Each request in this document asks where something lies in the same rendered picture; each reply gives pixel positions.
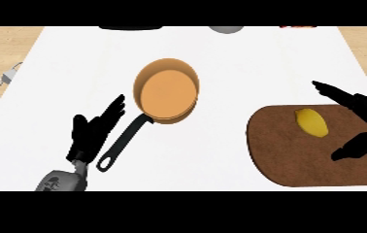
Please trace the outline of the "yellow lemon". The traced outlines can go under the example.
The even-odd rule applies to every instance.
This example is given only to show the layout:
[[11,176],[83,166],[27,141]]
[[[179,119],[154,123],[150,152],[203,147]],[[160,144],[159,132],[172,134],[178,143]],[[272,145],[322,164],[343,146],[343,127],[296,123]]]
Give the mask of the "yellow lemon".
[[328,126],[324,118],[312,109],[300,109],[294,111],[294,121],[302,131],[318,138],[328,135]]

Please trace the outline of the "grey metal fixture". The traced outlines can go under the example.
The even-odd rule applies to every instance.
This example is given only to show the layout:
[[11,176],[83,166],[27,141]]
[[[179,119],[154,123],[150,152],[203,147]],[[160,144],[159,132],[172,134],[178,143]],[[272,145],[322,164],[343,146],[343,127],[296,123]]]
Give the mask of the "grey metal fixture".
[[1,75],[1,79],[0,79],[0,85],[8,84],[16,76],[17,73],[17,66],[21,65],[21,62],[19,62]]

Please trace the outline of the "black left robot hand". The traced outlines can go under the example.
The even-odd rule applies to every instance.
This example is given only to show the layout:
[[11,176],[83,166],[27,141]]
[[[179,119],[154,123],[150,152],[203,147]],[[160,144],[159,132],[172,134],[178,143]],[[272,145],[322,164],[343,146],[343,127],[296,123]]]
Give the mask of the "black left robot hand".
[[66,159],[70,162],[77,160],[88,164],[92,161],[123,114],[125,96],[119,95],[103,114],[95,116],[92,120],[86,120],[83,115],[75,115],[72,130],[73,142],[66,155]]

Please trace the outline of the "black object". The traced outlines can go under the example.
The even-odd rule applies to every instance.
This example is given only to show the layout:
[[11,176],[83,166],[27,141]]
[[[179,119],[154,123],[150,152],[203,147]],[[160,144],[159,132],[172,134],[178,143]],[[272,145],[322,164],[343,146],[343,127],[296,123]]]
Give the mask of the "black object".
[[162,28],[162,26],[98,26],[98,27],[105,30],[122,30],[122,31],[156,30]]

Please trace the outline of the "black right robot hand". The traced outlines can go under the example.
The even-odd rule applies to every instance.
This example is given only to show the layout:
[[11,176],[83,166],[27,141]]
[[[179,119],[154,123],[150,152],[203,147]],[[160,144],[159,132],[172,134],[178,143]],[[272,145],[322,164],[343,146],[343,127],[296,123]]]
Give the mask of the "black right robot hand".
[[[367,96],[355,93],[349,94],[337,87],[312,81],[319,94],[344,106],[367,123]],[[346,158],[360,158],[367,155],[367,132],[360,132],[331,153],[331,160]]]

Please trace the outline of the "brown cutting board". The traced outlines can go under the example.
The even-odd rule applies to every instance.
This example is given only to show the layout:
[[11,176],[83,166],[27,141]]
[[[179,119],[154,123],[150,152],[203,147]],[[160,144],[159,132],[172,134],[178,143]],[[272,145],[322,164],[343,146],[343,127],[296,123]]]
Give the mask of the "brown cutting board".
[[[312,109],[327,122],[328,135],[306,134],[294,111]],[[331,160],[347,140],[367,132],[367,123],[340,105],[262,107],[246,125],[246,143],[254,166],[274,183],[284,186],[367,185],[367,156]]]

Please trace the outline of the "grey round object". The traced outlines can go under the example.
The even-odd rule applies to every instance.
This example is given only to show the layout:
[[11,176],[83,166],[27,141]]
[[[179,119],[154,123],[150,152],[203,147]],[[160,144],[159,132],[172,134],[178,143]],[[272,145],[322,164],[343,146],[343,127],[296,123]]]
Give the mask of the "grey round object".
[[218,33],[234,34],[243,26],[209,26],[209,28]]

